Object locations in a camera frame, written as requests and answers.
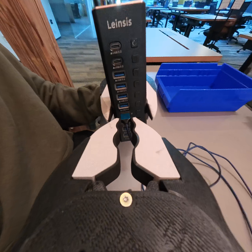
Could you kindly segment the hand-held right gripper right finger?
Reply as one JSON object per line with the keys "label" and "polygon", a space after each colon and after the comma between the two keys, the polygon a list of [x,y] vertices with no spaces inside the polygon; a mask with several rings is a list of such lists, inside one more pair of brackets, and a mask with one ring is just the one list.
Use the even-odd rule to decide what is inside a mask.
{"label": "hand-held right gripper right finger", "polygon": [[179,180],[180,174],[162,137],[150,126],[132,118],[132,175],[144,186],[150,181]]}

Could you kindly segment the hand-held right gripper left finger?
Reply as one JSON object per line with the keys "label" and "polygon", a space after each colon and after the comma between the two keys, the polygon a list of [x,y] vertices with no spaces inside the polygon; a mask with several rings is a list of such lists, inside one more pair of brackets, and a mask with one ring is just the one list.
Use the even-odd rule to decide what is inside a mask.
{"label": "hand-held right gripper left finger", "polygon": [[72,174],[73,179],[102,181],[107,186],[118,178],[119,124],[120,119],[115,118],[91,135]]}

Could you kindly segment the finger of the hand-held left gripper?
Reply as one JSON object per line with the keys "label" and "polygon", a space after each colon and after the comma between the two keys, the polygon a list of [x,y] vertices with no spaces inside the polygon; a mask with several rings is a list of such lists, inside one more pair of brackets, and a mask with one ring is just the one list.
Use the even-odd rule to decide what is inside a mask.
{"label": "finger of the hand-held left gripper", "polygon": [[104,88],[100,96],[100,101],[101,101],[101,109],[102,109],[103,117],[105,118],[106,122],[110,122],[111,120],[114,119],[114,111],[113,111],[108,87]]}
{"label": "finger of the hand-held left gripper", "polygon": [[146,81],[146,105],[145,105],[145,114],[152,121],[157,113],[158,102],[157,102],[157,93],[153,87]]}

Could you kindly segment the black multi-port USB hub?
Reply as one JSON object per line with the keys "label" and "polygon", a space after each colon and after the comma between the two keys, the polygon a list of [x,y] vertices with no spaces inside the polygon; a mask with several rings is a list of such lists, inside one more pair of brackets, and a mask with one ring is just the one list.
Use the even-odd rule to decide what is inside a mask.
{"label": "black multi-port USB hub", "polygon": [[146,123],[146,13],[144,1],[92,10],[114,117]]}

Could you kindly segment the person's left forearm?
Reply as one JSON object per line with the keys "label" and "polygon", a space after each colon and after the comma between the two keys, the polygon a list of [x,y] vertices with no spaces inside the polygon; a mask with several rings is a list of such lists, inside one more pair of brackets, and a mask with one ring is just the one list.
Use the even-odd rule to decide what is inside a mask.
{"label": "person's left forearm", "polygon": [[65,127],[88,125],[102,116],[99,84],[79,88],[52,83],[25,67],[1,45],[1,74],[11,77],[18,88],[28,84],[56,120]]}

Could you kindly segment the grey desk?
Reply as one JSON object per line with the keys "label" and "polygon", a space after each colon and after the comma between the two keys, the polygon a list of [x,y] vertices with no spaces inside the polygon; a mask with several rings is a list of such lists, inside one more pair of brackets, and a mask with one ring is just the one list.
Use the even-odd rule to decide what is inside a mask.
{"label": "grey desk", "polygon": [[[186,149],[188,144],[193,142],[229,159],[251,190],[251,119],[252,113],[248,106],[243,106],[236,112],[169,113],[158,94],[156,117],[152,121],[148,119],[147,124],[176,148]],[[107,189],[140,191],[141,184],[131,174],[133,146],[130,142],[123,142],[118,147],[120,154],[126,156],[121,157],[119,177],[109,184]],[[190,155],[187,155],[187,158],[208,184],[216,181],[218,175],[210,167]],[[224,178],[237,194],[251,223],[252,204],[249,192],[232,166],[218,156],[216,159]],[[236,240],[245,251],[251,251],[249,229],[230,189],[221,180],[211,190]]]}

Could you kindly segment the wooden office desk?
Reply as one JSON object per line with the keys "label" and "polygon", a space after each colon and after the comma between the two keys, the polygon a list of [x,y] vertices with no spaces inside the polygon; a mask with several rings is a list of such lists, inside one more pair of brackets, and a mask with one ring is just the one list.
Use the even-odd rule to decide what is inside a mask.
{"label": "wooden office desk", "polygon": [[216,24],[217,22],[236,22],[236,18],[230,18],[230,17],[222,17],[218,15],[211,15],[211,14],[181,14],[181,17],[184,17],[187,19],[187,27],[184,32],[185,37],[189,37],[191,33],[192,27],[198,26],[200,22],[203,23],[210,23],[210,24]]}

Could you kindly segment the person's black trousers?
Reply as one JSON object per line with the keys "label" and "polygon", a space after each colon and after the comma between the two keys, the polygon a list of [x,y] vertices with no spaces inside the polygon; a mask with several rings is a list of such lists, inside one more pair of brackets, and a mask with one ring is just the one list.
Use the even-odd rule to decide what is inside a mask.
{"label": "person's black trousers", "polygon": [[84,152],[90,137],[94,132],[92,131],[80,131],[73,134],[73,152],[72,156],[79,157]]}

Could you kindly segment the blue plastic bin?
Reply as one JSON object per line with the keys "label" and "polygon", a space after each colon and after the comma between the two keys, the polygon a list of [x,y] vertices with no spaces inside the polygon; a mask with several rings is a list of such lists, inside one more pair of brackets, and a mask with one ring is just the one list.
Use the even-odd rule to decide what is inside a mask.
{"label": "blue plastic bin", "polygon": [[234,112],[252,99],[251,77],[225,63],[162,63],[155,83],[169,112]]}

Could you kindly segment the person's olive sweatshirt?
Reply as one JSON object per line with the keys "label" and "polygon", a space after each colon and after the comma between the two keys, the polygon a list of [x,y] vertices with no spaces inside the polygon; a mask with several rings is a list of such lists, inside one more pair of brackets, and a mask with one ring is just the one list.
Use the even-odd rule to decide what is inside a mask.
{"label": "person's olive sweatshirt", "polygon": [[36,94],[1,95],[1,251],[9,251],[45,181],[72,152],[73,141]]}

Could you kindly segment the wooden pillar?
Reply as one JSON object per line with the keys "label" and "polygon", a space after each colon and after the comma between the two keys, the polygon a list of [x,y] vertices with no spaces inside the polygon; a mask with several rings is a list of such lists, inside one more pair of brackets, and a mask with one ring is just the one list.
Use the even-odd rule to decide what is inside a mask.
{"label": "wooden pillar", "polygon": [[24,66],[52,83],[74,87],[41,1],[1,0],[0,25]]}

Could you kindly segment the black office chair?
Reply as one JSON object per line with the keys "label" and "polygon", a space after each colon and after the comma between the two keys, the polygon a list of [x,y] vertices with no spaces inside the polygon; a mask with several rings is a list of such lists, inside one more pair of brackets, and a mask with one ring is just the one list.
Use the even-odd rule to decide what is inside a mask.
{"label": "black office chair", "polygon": [[203,43],[203,46],[214,49],[217,53],[221,54],[219,47],[216,46],[216,43],[219,40],[226,40],[231,35],[233,28],[235,27],[236,19],[228,21],[217,21],[212,23],[210,28],[203,32],[203,35],[206,37]]}

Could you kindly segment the whiteboard on stand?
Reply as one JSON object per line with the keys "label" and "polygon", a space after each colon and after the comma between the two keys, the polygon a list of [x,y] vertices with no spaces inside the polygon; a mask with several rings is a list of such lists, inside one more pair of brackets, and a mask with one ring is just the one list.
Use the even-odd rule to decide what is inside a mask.
{"label": "whiteboard on stand", "polygon": [[244,2],[245,2],[245,0],[234,0],[232,2],[230,9],[231,10],[239,10],[242,7]]}
{"label": "whiteboard on stand", "polygon": [[230,3],[231,0],[220,0],[218,1],[219,2],[219,5],[218,5],[218,10],[223,10],[223,9],[226,9],[228,8],[228,5]]}

